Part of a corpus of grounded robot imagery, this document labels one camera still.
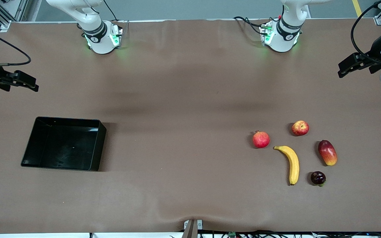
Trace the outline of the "black plastic box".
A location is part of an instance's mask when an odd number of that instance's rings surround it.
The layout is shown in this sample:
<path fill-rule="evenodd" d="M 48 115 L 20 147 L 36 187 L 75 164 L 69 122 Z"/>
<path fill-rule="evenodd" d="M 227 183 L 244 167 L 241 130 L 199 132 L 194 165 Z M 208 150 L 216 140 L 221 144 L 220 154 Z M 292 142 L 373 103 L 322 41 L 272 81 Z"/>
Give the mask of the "black plastic box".
<path fill-rule="evenodd" d="M 97 119 L 36 117 L 21 166 L 98 171 L 106 133 Z"/>

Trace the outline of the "red yellow apple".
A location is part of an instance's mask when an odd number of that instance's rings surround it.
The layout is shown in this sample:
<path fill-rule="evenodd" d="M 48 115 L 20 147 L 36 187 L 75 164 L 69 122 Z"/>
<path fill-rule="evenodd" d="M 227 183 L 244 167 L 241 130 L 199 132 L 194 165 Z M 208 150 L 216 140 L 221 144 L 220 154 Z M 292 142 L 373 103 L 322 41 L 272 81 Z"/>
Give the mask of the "red yellow apple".
<path fill-rule="evenodd" d="M 292 133 L 297 137 L 308 134 L 309 129 L 309 124 L 303 120 L 296 121 L 291 127 Z"/>

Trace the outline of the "yellow banana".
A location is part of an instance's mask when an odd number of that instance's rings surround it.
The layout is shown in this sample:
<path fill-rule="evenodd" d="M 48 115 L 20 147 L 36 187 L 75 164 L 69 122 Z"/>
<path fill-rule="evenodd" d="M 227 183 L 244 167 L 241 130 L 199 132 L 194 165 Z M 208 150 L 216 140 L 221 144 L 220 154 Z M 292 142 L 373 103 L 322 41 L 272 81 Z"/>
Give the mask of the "yellow banana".
<path fill-rule="evenodd" d="M 300 164 L 298 155 L 296 152 L 290 148 L 289 146 L 274 146 L 274 150 L 280 151 L 283 155 L 285 155 L 289 161 L 290 169 L 289 169 L 289 182 L 290 185 L 293 186 L 298 182 L 299 174 L 300 174 Z"/>

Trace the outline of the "red yellow mango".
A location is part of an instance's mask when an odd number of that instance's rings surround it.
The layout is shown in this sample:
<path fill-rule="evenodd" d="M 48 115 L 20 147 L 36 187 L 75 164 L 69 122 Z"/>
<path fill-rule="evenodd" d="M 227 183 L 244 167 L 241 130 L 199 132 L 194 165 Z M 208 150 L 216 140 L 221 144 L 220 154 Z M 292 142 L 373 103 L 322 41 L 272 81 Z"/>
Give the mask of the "red yellow mango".
<path fill-rule="evenodd" d="M 337 152 L 328 140 L 321 140 L 319 142 L 318 152 L 327 166 L 334 166 L 337 163 Z"/>

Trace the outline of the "red pomegranate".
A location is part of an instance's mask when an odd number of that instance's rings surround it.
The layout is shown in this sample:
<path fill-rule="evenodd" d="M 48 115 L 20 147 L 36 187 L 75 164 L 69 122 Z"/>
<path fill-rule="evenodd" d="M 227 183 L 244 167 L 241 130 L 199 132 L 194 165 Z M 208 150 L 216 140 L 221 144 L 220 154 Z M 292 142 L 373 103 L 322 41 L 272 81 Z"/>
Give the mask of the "red pomegranate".
<path fill-rule="evenodd" d="M 256 148 L 266 148 L 271 141 L 269 134 L 263 131 L 255 131 L 252 140 Z"/>

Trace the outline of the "dark purple round fruit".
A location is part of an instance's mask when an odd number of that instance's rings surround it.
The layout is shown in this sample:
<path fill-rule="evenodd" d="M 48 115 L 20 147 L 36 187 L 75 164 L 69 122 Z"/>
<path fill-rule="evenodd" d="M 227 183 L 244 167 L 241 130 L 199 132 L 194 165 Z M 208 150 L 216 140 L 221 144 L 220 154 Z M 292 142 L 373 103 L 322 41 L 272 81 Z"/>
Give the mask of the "dark purple round fruit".
<path fill-rule="evenodd" d="M 314 186 L 323 187 L 326 183 L 326 176 L 320 171 L 315 171 L 310 175 L 311 184 Z"/>

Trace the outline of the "brown table cover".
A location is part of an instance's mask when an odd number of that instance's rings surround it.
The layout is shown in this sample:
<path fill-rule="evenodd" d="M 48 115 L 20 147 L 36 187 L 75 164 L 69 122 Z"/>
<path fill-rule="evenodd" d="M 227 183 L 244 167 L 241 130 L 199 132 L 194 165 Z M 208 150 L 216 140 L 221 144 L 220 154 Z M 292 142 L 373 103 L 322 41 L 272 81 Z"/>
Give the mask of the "brown table cover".
<path fill-rule="evenodd" d="M 73 23 L 12 24 L 0 36 L 29 54 L 18 69 L 40 89 L 0 90 L 0 233 L 166 232 L 192 218 L 224 231 L 381 231 L 381 82 L 337 74 L 353 22 L 307 20 L 287 53 L 234 20 L 131 22 L 107 55 Z M 22 167 L 39 116 L 100 120 L 99 171 Z M 310 129 L 297 137 L 299 120 Z M 293 186 L 282 145 L 298 155 Z"/>

